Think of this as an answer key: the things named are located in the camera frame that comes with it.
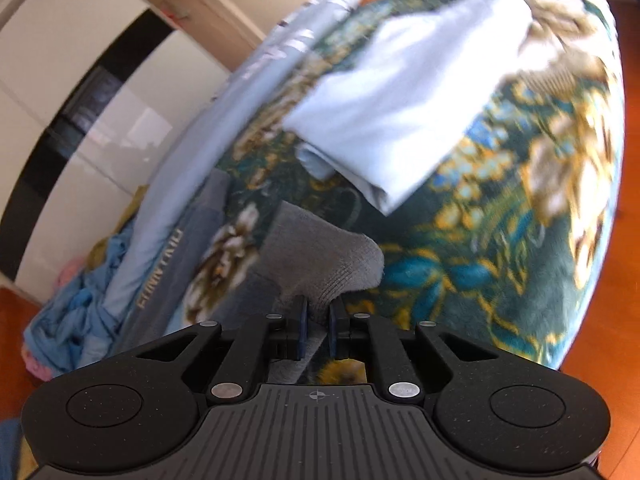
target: gray fabric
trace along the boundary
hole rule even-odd
[[[219,322],[224,330],[234,330],[254,314],[284,313],[276,303],[279,295],[277,283],[249,271],[242,283],[226,294],[210,318]]]
[[[384,257],[373,240],[344,231],[282,202],[260,258],[210,316],[238,328],[251,314],[286,313],[293,297],[309,300],[309,316],[326,323],[329,302],[380,284]]]
[[[359,2],[311,0],[295,19],[270,34],[229,79],[225,91],[187,127],[151,180],[129,251],[105,294],[105,311],[116,318],[124,316],[210,169],[306,53]]]
[[[306,296],[311,319],[324,324],[331,300],[380,284],[384,263],[382,251],[371,238],[282,202],[254,272],[280,285],[284,303],[299,294]]]
[[[111,353],[129,350],[162,336],[193,279],[202,253],[224,223],[229,182],[230,177],[224,171],[211,171],[138,292],[122,336]]]

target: white cloth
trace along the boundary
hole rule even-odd
[[[456,0],[392,18],[354,70],[320,79],[283,121],[315,178],[338,171],[389,215],[433,172],[511,72],[531,24],[523,0]]]

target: flower pattern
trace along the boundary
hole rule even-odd
[[[322,74],[348,70],[386,17],[450,1],[380,0],[356,10],[254,117],[219,163],[234,177],[234,199],[232,221],[202,269],[213,284],[206,308],[232,285],[233,269],[250,262],[286,200],[382,248],[383,281],[348,295],[350,312],[375,312],[406,329],[433,319],[541,364],[560,364],[602,264],[620,179],[622,80],[604,0],[527,0],[539,25],[527,44],[553,35],[558,51],[546,68],[505,80],[455,149],[388,217],[340,175],[311,178],[296,160],[295,135],[280,126]],[[582,52],[578,45],[592,36],[610,52]],[[242,230],[248,207],[259,213]],[[241,242],[231,242],[238,236]],[[235,243],[240,251],[230,252]],[[354,366],[320,365],[316,378],[360,380]]]

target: light blue cloth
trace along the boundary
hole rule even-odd
[[[90,364],[111,347],[124,312],[109,312],[104,293],[129,247],[133,222],[109,238],[105,262],[82,270],[45,304],[24,330],[24,342],[53,376]]]
[[[127,309],[128,318],[111,354],[162,336],[198,270],[202,254],[225,221],[229,181],[228,174],[214,168],[184,209],[134,304]]]
[[[231,76],[220,97],[190,124],[156,171],[140,206],[130,250],[104,298],[104,310],[111,316],[125,315],[184,208],[248,121],[308,51],[359,3],[310,0],[274,28]]]

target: gold floral pattern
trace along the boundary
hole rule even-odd
[[[535,17],[522,49],[527,63],[388,218],[341,176],[309,177],[295,157],[296,136],[280,126],[321,75],[353,65],[387,16],[450,1],[381,0],[321,41],[220,162],[234,177],[228,214],[239,218],[250,203],[260,212],[249,254],[281,200],[362,232],[382,248],[385,273],[379,287],[345,300],[350,312],[375,312],[407,329],[437,320],[557,367],[602,264],[620,178],[620,61],[605,0],[525,0]],[[532,52],[544,56],[531,63]],[[218,245],[212,269],[224,250]],[[216,272],[208,280],[216,287],[228,282]],[[209,296],[204,304],[215,304],[220,293]],[[319,380],[353,377],[344,366],[327,365]]]
[[[186,322],[206,319],[228,291],[238,286],[258,259],[251,234],[259,218],[255,203],[249,204],[233,224],[222,226],[196,272],[185,296]]]

